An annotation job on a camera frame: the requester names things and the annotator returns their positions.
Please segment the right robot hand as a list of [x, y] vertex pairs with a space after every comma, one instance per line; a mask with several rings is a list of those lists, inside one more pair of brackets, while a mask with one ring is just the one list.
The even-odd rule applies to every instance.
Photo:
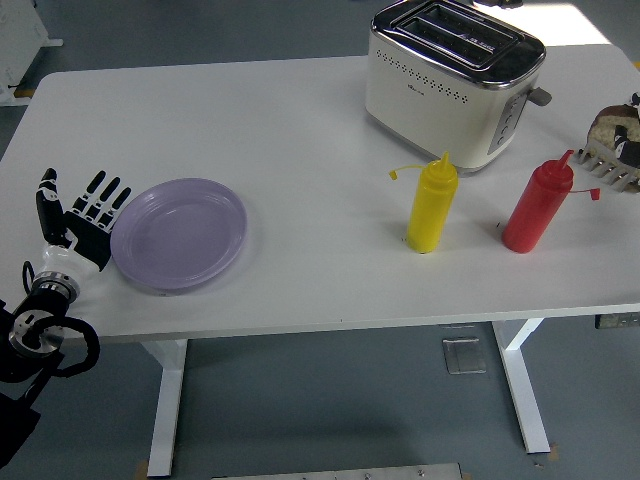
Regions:
[[614, 147], [618, 161], [630, 167], [639, 167], [640, 145], [629, 139], [628, 130], [622, 125], [615, 127]]

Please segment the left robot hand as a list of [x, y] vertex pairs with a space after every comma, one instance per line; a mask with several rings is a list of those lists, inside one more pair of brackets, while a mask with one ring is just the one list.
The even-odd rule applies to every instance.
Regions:
[[57, 190], [57, 172], [48, 168], [35, 194], [43, 237], [48, 245], [74, 251], [102, 271], [111, 258], [110, 238], [120, 210], [131, 194], [120, 189], [119, 177], [106, 181], [101, 170], [72, 206], [64, 210]]

